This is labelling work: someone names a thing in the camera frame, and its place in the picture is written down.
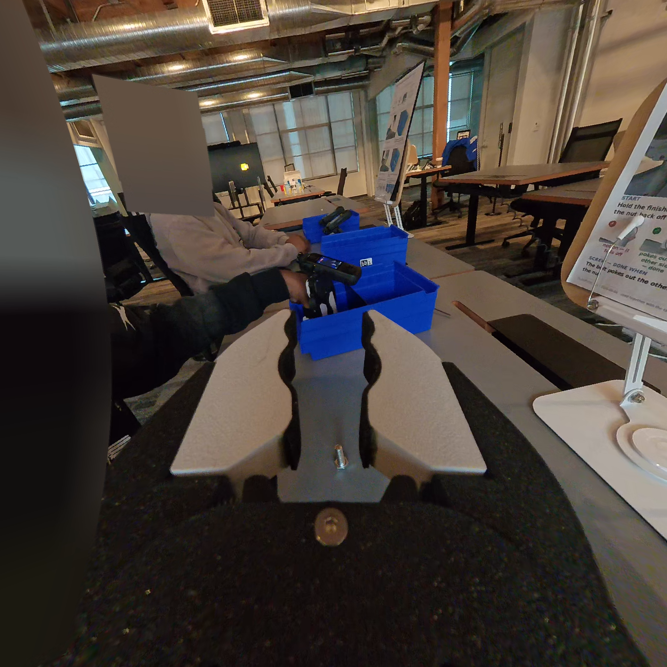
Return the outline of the wooden table with bottles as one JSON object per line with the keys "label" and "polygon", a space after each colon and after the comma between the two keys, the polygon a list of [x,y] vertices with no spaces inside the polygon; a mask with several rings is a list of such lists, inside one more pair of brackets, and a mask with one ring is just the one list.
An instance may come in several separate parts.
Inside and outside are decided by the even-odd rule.
{"label": "wooden table with bottles", "polygon": [[301,180],[287,181],[277,186],[277,191],[271,198],[274,206],[293,204],[309,199],[316,199],[326,195],[326,191],[317,186],[303,183]]}

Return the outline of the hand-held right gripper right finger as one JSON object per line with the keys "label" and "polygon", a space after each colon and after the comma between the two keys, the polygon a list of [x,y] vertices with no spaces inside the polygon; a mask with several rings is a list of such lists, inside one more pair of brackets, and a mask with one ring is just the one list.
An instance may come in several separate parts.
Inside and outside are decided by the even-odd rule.
{"label": "hand-held right gripper right finger", "polygon": [[385,315],[362,315],[360,457],[417,487],[435,474],[482,475],[487,465],[439,356]]}

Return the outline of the printed instruction sheet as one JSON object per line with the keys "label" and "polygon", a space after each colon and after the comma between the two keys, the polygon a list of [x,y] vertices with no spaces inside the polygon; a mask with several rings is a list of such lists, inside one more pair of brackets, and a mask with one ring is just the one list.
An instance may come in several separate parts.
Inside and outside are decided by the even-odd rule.
{"label": "printed instruction sheet", "polygon": [[666,118],[624,194],[610,199],[568,282],[666,319]]}

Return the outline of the poster on white easel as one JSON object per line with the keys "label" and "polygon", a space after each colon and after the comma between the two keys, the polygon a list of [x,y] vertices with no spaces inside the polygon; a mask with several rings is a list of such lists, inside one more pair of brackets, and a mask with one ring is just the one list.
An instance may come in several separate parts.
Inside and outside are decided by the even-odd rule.
{"label": "poster on white easel", "polygon": [[388,225],[398,229],[404,229],[400,203],[407,165],[407,137],[425,64],[426,61],[421,60],[396,82],[387,132],[381,145],[374,199],[384,206]]}

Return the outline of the long wooden desk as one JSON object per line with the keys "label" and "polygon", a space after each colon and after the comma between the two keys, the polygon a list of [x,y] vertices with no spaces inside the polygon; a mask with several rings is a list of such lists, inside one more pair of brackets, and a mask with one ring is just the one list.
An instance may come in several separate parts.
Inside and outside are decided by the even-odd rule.
{"label": "long wooden desk", "polygon": [[439,184],[448,191],[466,193],[470,196],[466,241],[447,246],[446,250],[480,246],[488,241],[476,241],[476,226],[479,198],[489,197],[515,199],[523,196],[530,184],[556,180],[560,184],[575,182],[578,175],[599,175],[609,162],[548,163],[534,165],[505,165],[490,170],[480,170],[460,175],[451,175]]}

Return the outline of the person's left hand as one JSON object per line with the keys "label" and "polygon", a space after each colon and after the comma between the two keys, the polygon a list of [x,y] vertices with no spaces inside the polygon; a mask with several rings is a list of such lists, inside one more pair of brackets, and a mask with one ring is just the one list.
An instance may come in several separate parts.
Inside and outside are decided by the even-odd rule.
{"label": "person's left hand", "polygon": [[280,269],[279,272],[288,289],[289,301],[293,304],[309,307],[310,297],[307,293],[307,275],[288,269]]}

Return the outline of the person's left forearm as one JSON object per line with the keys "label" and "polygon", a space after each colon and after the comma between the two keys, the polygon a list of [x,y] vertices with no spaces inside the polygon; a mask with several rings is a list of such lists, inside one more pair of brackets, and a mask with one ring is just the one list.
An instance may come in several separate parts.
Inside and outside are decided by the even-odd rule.
{"label": "person's left forearm", "polygon": [[242,331],[267,306],[287,298],[285,279],[273,268],[243,273],[173,305],[109,305],[112,397],[139,396],[163,385],[188,359]]}

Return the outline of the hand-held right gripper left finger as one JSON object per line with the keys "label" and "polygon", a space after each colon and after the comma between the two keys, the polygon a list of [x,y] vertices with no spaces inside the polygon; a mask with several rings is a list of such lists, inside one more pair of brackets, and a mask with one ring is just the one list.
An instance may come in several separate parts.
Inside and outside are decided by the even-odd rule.
{"label": "hand-held right gripper left finger", "polygon": [[217,358],[171,464],[174,476],[227,476],[240,494],[252,476],[297,469],[296,344],[296,313],[281,310]]}

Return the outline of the white air vent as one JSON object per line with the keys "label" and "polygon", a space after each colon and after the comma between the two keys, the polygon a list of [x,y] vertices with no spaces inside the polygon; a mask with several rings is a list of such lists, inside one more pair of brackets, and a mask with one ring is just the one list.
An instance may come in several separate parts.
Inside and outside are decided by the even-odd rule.
{"label": "white air vent", "polygon": [[212,34],[267,27],[264,1],[201,1]]}

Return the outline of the black display screen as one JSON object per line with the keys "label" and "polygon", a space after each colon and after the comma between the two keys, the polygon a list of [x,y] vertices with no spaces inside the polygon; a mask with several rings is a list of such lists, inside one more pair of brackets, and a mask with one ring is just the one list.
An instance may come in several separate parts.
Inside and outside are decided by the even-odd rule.
{"label": "black display screen", "polygon": [[238,189],[257,186],[257,179],[265,183],[265,173],[257,143],[221,143],[208,146],[207,150],[213,192],[227,191],[229,181],[233,181]]}

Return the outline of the black handheld device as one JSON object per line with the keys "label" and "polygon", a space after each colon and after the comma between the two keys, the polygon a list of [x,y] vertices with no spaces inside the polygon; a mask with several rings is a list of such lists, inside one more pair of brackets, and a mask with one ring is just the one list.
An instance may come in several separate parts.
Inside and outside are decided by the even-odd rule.
{"label": "black handheld device", "polygon": [[351,218],[353,211],[338,206],[333,212],[323,216],[319,221],[322,236],[341,233],[341,226]]}

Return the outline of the black mesh office chair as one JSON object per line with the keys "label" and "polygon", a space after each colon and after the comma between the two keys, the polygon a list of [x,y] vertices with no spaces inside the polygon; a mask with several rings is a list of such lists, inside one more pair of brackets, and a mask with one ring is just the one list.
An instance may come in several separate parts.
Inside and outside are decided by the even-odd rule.
{"label": "black mesh office chair", "polygon": [[[622,118],[599,123],[597,125],[573,128],[558,162],[573,163],[604,161],[621,123]],[[533,221],[531,222],[528,231],[505,238],[502,242],[502,247],[509,246],[511,239],[527,236],[529,232],[532,232],[538,227],[541,220],[542,209],[538,203],[532,200],[529,201],[523,197],[515,199],[511,203],[510,208],[515,212],[531,215]]]}

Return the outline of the blue jacket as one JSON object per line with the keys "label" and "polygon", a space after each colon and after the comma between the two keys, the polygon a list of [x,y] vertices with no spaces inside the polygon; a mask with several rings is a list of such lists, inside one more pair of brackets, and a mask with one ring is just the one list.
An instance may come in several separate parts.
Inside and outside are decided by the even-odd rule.
{"label": "blue jacket", "polygon": [[479,168],[477,137],[453,139],[442,152],[442,165],[451,167],[450,174],[469,173]]}

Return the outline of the white board stand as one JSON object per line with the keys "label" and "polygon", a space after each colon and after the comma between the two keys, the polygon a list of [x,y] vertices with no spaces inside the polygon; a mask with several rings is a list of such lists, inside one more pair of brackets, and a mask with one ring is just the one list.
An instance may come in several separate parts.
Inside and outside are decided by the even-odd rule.
{"label": "white board stand", "polygon": [[534,412],[666,537],[666,396],[643,383],[652,341],[666,343],[666,315],[607,297],[588,309],[634,332],[624,380],[537,397]]}

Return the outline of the silver spiral duct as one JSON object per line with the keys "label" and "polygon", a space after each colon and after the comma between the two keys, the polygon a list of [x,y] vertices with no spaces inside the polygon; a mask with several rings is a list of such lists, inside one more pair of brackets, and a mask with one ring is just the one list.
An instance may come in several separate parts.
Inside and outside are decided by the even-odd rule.
{"label": "silver spiral duct", "polygon": [[63,24],[35,34],[51,72],[246,45],[424,13],[434,1],[265,1],[270,24],[212,34],[204,6]]}

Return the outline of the black mat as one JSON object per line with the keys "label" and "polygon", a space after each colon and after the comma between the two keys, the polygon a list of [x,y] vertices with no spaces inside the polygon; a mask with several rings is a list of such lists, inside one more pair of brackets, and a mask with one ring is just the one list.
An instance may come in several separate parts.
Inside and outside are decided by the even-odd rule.
{"label": "black mat", "polygon": [[533,315],[489,322],[493,337],[558,389],[624,379],[625,370]]}

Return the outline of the large grid window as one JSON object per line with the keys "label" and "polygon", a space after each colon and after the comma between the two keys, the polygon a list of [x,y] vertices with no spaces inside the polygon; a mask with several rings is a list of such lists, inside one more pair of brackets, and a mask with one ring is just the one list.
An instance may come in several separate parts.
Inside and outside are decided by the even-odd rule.
{"label": "large grid window", "polygon": [[205,113],[202,123],[210,145],[256,143],[274,181],[282,179],[288,164],[305,179],[320,179],[343,168],[359,171],[355,110],[352,93],[343,92]]}

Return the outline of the wooden post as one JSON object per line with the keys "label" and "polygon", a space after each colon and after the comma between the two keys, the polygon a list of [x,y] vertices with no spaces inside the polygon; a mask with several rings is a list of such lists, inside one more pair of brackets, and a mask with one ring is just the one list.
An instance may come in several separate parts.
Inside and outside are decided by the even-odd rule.
{"label": "wooden post", "polygon": [[450,74],[452,2],[440,1],[434,12],[434,104],[432,155],[436,159],[447,143],[447,108]]}

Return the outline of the blue plastic bin with label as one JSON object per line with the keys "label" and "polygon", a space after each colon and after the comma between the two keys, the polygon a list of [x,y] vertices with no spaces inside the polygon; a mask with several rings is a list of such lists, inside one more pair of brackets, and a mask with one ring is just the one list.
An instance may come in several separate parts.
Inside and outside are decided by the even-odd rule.
{"label": "blue plastic bin with label", "polygon": [[331,234],[321,238],[321,254],[360,267],[405,265],[409,234],[391,225]]}

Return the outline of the silver vertical duct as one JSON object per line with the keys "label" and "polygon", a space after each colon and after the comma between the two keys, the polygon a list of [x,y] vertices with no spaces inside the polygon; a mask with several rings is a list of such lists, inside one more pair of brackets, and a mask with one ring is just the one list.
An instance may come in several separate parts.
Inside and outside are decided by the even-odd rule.
{"label": "silver vertical duct", "polygon": [[571,22],[562,84],[547,155],[547,161],[550,163],[555,163],[560,158],[576,120],[588,71],[588,61],[594,46],[601,4],[603,1],[580,1]]}

